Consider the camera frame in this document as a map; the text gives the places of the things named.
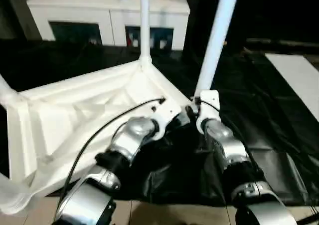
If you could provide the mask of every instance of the cabinet door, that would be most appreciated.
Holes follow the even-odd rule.
[[[114,43],[118,46],[130,46],[127,43],[131,38],[128,38],[130,31],[132,34],[137,33],[137,28],[141,26],[141,14],[139,12],[127,10],[111,10],[111,21],[114,36]],[[163,35],[167,37],[167,44],[173,50],[183,50],[188,15],[182,13],[166,13],[166,12],[151,12],[150,13],[150,28],[151,41],[150,45],[161,44]]]
[[[42,39],[114,45],[109,10],[30,7]]]

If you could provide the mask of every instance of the black plastic sheet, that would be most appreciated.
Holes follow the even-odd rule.
[[[0,41],[0,73],[23,91],[138,59],[139,51],[58,42]],[[153,64],[186,96],[199,67],[152,51]],[[250,150],[276,194],[288,205],[317,205],[319,123],[264,57],[222,55],[213,89],[220,115]],[[0,169],[8,175],[5,110],[0,112]],[[224,206],[212,149],[192,125],[143,147],[118,199]]]

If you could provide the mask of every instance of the tile floor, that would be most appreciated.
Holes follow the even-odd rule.
[[[57,198],[42,199],[28,216],[0,215],[1,225],[50,225],[55,213]],[[152,205],[138,201],[116,201],[117,209],[112,225],[236,225],[233,207],[211,208],[194,205]],[[311,215],[308,207],[289,208],[296,219]]]

